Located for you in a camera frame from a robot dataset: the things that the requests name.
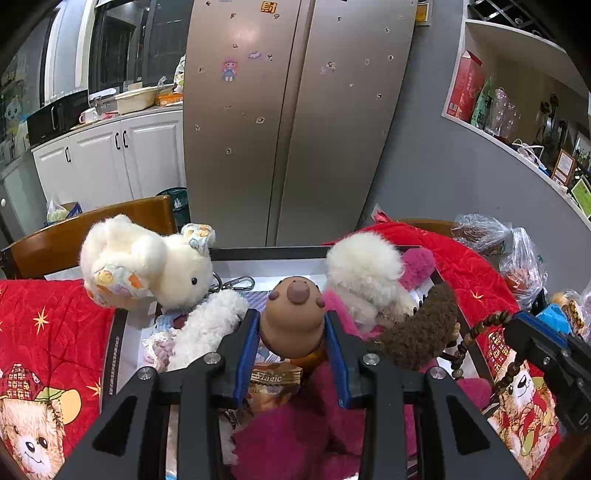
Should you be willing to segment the brown snack packet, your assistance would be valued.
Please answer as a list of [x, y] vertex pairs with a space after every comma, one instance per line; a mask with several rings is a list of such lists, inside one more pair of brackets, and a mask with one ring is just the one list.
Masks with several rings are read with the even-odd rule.
[[232, 427], [242, 428], [257, 415], [287, 403], [300, 389], [303, 372], [290, 362], [256, 363], [242, 407], [225, 413]]

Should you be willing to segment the brown capybara toy keychain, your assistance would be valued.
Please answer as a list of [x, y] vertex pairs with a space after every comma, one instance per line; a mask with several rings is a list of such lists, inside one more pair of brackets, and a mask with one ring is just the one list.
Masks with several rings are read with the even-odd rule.
[[284, 278], [270, 291], [260, 314], [259, 336], [266, 348], [294, 365], [310, 368], [322, 356], [325, 301], [310, 279]]

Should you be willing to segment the blue plastic bag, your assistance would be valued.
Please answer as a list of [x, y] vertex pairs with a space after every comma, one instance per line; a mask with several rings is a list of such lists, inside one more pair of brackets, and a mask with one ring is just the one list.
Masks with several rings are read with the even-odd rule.
[[551, 303], [546, 306], [540, 313], [536, 315], [536, 317], [556, 332], [566, 335], [572, 333], [572, 328], [568, 317], [563, 312], [561, 307], [556, 303]]

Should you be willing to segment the dark cardboard box tray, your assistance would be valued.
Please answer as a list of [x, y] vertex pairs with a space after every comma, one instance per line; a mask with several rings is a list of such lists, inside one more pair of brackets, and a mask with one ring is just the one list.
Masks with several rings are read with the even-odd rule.
[[[327, 252], [327, 248], [320, 246], [212, 249], [213, 280], [204, 299], [222, 290], [235, 290], [249, 302], [249, 309], [263, 311], [270, 288], [284, 276], [305, 277], [324, 287]], [[204, 299], [191, 308], [178, 310], [187, 315]], [[112, 307], [117, 312], [103, 372], [102, 406], [107, 405], [135, 371], [152, 367], [144, 360], [141, 341], [150, 335], [155, 318], [171, 310], [159, 306], [155, 313], [149, 313], [147, 307], [155, 301], [145, 297], [130, 310]]]

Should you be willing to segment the dark brown fuzzy scrunchie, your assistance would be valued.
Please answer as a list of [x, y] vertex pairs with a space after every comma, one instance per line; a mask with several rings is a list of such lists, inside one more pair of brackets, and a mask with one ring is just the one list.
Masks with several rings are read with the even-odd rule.
[[411, 316], [372, 339], [370, 350], [402, 369], [419, 371], [459, 337], [458, 315], [454, 290], [436, 284]]

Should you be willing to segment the clear plastic bag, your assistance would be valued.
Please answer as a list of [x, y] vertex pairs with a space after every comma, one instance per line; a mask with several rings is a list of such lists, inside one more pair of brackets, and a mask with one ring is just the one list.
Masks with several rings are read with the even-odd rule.
[[530, 309], [544, 290], [548, 274], [536, 244], [523, 227], [483, 214], [460, 214], [452, 237], [488, 260], [522, 309]]

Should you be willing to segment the white fluffy scrunchie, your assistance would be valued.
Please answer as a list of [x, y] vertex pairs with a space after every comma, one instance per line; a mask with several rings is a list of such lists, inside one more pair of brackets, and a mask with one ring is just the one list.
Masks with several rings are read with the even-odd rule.
[[178, 309], [158, 315], [150, 335], [141, 341], [145, 362], [158, 372], [187, 367], [215, 352], [248, 309], [245, 297], [235, 290], [222, 290], [209, 295], [187, 315]]

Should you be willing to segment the red bear print tablecloth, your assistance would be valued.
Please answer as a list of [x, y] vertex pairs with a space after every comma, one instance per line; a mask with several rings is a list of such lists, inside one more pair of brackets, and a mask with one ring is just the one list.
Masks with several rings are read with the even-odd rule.
[[[377, 224], [374, 232], [394, 245], [430, 250], [469, 324], [497, 311], [517, 310], [501, 276], [458, 241], [402, 222]], [[113, 311], [97, 306], [78, 280], [14, 280], [1, 285], [1, 403], [21, 400], [32, 409], [58, 461], [71, 453], [98, 416], [113, 321]], [[304, 380], [322, 362], [329, 363], [321, 354], [317, 364], [303, 368]], [[502, 437], [517, 449], [527, 474], [534, 475], [560, 435], [555, 402], [541, 372], [530, 364], [523, 372], [525, 405], [519, 406], [506, 393], [494, 418]]]

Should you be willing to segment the magenta plush bear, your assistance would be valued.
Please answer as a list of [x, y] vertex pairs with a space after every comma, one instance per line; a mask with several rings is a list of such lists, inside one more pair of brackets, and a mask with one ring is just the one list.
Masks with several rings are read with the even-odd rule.
[[359, 471], [366, 414], [339, 407], [322, 362], [287, 403], [233, 435], [236, 479], [346, 479]]

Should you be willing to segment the white plush bunny toy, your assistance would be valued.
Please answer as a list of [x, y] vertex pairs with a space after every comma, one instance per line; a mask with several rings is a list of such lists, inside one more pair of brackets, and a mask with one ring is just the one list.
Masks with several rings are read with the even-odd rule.
[[89, 297], [103, 307], [130, 310], [145, 297], [166, 309], [186, 309], [204, 299], [213, 280], [209, 249], [215, 231], [188, 223], [161, 236], [119, 214], [95, 223], [80, 251]]

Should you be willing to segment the white fluffy pompom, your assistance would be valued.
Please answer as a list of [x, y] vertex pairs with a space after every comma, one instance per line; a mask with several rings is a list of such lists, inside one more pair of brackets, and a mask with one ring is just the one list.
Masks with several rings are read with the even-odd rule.
[[329, 249], [325, 263], [325, 287], [341, 298], [361, 332], [391, 328], [414, 314], [415, 301], [401, 283], [405, 262], [383, 236], [353, 233]]

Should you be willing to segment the green trash bin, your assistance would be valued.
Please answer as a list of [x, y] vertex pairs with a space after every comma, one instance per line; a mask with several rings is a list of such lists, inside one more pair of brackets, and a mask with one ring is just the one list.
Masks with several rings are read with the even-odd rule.
[[180, 231], [185, 224], [190, 222], [187, 189], [185, 187], [168, 188], [160, 191], [158, 196], [168, 196], [171, 199], [176, 228]]

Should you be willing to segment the blue cardboard box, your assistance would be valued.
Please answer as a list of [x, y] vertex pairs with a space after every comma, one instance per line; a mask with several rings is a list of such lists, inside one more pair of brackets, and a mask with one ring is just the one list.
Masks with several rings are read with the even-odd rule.
[[78, 202], [59, 204], [57, 201], [52, 199], [47, 205], [45, 225], [53, 225], [80, 214], [82, 214], [82, 208]]

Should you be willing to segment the white kitchen cabinet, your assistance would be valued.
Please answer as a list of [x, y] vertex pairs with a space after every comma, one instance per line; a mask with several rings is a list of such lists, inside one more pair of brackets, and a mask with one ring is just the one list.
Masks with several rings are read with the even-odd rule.
[[45, 197], [84, 212], [186, 185], [180, 106], [80, 127], [32, 154]]

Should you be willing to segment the red gift box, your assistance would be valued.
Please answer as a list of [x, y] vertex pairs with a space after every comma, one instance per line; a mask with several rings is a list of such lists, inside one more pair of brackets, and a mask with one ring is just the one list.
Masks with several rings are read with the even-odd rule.
[[482, 61], [470, 50], [466, 50], [460, 59], [447, 114], [470, 122], [485, 79]]

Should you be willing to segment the white mug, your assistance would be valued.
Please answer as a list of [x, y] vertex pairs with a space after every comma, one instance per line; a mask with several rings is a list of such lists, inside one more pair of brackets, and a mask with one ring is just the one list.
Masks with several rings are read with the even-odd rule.
[[100, 115], [95, 107], [84, 110], [79, 116], [80, 124], [91, 124], [100, 119]]

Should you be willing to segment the black microwave oven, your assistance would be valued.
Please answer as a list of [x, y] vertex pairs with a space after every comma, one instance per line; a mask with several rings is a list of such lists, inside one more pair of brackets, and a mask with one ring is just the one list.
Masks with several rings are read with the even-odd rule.
[[64, 95], [43, 106], [27, 118], [32, 147], [53, 140], [79, 124], [80, 115], [89, 108], [88, 90]]

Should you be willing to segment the cream plastic basin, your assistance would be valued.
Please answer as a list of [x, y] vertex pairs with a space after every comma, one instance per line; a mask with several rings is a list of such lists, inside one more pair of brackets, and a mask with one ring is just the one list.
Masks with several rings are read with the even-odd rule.
[[157, 86], [142, 87], [117, 94], [114, 99], [120, 115], [145, 110], [155, 104]]

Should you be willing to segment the silver double door refrigerator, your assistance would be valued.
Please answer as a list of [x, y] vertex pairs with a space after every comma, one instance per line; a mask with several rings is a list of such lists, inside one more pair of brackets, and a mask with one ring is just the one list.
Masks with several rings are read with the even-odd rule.
[[197, 1], [184, 85], [191, 218], [221, 247], [353, 231], [388, 140], [417, 2]]

